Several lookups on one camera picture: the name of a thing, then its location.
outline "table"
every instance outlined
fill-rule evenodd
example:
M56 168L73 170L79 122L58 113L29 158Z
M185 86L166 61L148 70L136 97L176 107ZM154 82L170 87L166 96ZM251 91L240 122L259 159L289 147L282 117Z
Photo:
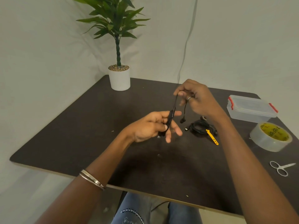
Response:
M108 75L100 79L73 104L37 133L10 158L12 162L77 176L98 157L128 124L152 111L170 110L177 84L131 78L126 91L114 91ZM226 109L230 95L259 98L256 94L210 88ZM186 122L176 122L183 130L199 116L187 106ZM299 160L299 140L278 153L261 149L249 139L256 123L232 119L234 126L256 157L299 212L299 164L288 168L288 177L269 165ZM275 123L286 130L278 119ZM183 131L172 143L152 138L133 143L109 181L109 187L146 193L205 209L242 215L242 210L221 147L207 137Z

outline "leg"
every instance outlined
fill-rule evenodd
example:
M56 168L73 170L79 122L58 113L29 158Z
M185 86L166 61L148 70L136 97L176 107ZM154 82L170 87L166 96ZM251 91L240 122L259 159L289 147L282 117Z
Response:
M170 202L168 205L169 224L202 224L198 208Z
M150 224L151 205L147 196L127 193L111 224Z

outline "left hand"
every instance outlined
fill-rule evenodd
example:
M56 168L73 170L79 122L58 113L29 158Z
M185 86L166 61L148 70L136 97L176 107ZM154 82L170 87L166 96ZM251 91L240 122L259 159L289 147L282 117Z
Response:
M180 116L182 114L181 111L175 111L175 116ZM167 126L164 124L167 122L167 117L169 115L169 111L163 112L151 112L147 116L137 120L136 122L131 123L129 126L124 128L124 132L132 138L135 142L142 142L152 137L158 135L158 132L166 131ZM170 128L176 132L177 135L181 136L183 132L178 127L178 125L171 121ZM171 141L171 131L170 128L166 132L166 142L170 143Z

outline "plant stem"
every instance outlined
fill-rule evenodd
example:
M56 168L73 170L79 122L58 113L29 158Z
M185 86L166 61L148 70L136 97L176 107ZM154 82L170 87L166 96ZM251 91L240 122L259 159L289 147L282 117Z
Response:
M117 66L121 67L121 53L119 52L119 35L115 35L115 44L116 44L116 55L117 55Z

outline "pebbles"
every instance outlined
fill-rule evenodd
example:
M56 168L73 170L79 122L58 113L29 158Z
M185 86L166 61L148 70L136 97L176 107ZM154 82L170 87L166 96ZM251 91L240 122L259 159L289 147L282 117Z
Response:
M122 65L121 67L117 67L117 64L111 65L108 67L110 71L125 71L129 69L128 65Z

